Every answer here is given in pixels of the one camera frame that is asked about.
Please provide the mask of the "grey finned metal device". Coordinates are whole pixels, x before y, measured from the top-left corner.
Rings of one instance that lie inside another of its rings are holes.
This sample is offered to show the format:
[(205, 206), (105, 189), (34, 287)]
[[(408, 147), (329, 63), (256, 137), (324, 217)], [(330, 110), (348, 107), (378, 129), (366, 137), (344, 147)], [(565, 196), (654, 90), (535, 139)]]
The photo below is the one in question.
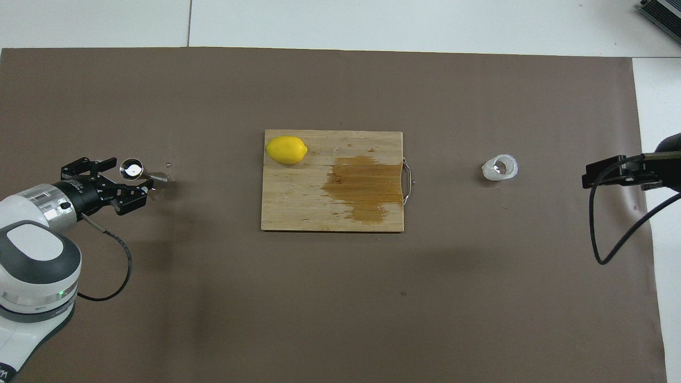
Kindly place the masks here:
[(640, 14), (677, 41), (681, 41), (681, 0), (640, 0)]

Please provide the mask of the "clear textured plastic cup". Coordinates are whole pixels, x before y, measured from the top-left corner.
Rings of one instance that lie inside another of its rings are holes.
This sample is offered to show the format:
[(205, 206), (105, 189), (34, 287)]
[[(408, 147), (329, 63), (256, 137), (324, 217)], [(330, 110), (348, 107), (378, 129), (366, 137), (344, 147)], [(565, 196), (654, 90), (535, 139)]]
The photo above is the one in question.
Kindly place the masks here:
[(481, 173), (487, 181), (506, 181), (518, 175), (519, 164), (513, 155), (500, 154), (487, 160), (481, 166)]

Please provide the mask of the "brown paper table mat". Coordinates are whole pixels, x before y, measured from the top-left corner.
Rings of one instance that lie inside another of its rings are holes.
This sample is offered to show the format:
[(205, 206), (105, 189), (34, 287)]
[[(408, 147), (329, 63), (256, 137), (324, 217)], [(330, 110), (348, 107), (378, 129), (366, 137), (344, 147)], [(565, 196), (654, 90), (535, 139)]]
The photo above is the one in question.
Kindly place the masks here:
[[(266, 129), (401, 131), (404, 232), (263, 232)], [(629, 58), (5, 48), (0, 199), (81, 157), (173, 163), (94, 217), (127, 288), (16, 382), (666, 383), (650, 228), (598, 265), (581, 183), (641, 152)], [(518, 175), (487, 181), (500, 154)]]

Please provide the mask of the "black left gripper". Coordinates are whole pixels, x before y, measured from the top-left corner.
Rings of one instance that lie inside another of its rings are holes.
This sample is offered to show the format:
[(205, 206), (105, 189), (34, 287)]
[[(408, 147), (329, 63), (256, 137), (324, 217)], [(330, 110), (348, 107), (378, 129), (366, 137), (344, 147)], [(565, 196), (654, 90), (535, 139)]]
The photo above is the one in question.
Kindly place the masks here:
[(99, 176), (117, 162), (116, 157), (94, 161), (82, 157), (61, 167), (61, 181), (53, 185), (66, 195), (78, 215), (93, 215), (105, 206), (111, 206), (117, 215), (127, 215), (146, 205), (149, 183), (116, 184)]

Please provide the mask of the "yellow lemon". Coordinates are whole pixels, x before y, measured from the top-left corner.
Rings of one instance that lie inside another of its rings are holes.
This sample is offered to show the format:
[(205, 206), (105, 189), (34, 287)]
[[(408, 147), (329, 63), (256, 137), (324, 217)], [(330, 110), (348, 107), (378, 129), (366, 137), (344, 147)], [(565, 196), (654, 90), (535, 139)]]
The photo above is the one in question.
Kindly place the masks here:
[(275, 162), (295, 164), (304, 159), (308, 153), (308, 147), (297, 136), (278, 136), (267, 143), (265, 152)]

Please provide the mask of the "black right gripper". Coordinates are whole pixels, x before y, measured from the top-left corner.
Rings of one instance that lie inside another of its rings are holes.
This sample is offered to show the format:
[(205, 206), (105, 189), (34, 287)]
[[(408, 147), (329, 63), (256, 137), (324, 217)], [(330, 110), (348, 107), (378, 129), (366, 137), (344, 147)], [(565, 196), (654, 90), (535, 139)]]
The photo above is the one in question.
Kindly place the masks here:
[[(606, 172), (626, 159), (625, 155), (616, 155), (585, 165), (582, 189), (592, 188), (598, 179), (598, 185), (626, 185), (627, 171), (622, 163)], [(681, 133), (665, 138), (652, 153), (642, 153), (629, 168), (633, 184), (642, 185), (643, 190), (666, 187), (681, 193)]]

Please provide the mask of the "small water puddle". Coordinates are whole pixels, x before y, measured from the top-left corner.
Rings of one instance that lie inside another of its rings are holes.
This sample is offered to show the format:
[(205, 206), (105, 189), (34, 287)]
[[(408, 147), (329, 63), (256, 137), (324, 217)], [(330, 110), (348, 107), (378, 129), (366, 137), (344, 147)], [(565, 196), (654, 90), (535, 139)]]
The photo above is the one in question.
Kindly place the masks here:
[(168, 194), (173, 185), (172, 177), (173, 163), (165, 162), (163, 168), (147, 169), (146, 176), (153, 181), (152, 189), (148, 195), (153, 201), (160, 201)]

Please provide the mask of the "steel cocktail jigger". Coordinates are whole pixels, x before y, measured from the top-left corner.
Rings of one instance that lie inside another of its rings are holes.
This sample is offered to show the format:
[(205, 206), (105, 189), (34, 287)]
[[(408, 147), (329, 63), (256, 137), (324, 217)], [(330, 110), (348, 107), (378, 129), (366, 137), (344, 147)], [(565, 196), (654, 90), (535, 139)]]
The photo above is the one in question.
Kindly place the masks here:
[(152, 181), (156, 189), (165, 188), (170, 182), (170, 177), (165, 172), (149, 171), (143, 162), (136, 158), (124, 160), (119, 172), (127, 181)]

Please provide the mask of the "wooden cutting board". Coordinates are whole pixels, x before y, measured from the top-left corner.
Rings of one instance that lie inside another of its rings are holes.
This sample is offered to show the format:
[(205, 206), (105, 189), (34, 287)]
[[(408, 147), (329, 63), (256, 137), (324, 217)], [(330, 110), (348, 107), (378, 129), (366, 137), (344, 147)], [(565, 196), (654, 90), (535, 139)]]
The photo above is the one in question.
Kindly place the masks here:
[(264, 231), (404, 231), (403, 138), (399, 131), (266, 129), (265, 143), (296, 136), (308, 148), (301, 162), (263, 155)]

